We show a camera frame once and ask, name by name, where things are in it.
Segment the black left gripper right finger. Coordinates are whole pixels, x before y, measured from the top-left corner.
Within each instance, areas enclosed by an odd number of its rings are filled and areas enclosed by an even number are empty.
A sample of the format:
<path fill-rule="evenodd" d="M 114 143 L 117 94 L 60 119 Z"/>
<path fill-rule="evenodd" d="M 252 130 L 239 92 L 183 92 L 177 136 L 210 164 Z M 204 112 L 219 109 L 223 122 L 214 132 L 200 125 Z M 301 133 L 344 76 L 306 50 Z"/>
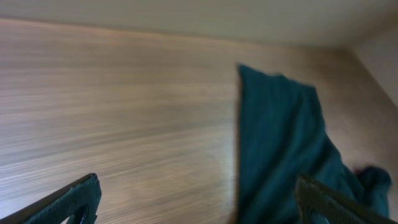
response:
<path fill-rule="evenodd" d="M 307 175 L 298 177 L 295 197 L 303 224 L 397 224 Z"/>

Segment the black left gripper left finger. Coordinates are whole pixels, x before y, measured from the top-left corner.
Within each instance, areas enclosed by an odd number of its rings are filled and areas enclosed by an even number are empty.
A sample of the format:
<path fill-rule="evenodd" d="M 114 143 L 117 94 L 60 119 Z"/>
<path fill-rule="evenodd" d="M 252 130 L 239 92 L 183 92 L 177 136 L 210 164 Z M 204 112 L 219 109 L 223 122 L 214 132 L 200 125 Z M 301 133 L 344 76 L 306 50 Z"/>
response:
<path fill-rule="evenodd" d="M 62 222 L 94 224 L 101 195 L 98 176 L 95 173 L 90 173 L 2 218 L 1 224 Z"/>

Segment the black t-shirt with logo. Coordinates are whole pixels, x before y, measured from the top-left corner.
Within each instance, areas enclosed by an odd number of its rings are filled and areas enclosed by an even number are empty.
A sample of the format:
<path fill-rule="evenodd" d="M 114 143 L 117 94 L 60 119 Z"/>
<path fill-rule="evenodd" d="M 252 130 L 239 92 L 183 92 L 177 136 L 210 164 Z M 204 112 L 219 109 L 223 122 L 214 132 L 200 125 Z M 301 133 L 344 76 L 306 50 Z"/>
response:
<path fill-rule="evenodd" d="M 295 183 L 309 175 L 384 217 L 390 175 L 350 171 L 326 133 L 316 89 L 240 65 L 239 223 L 300 223 Z"/>

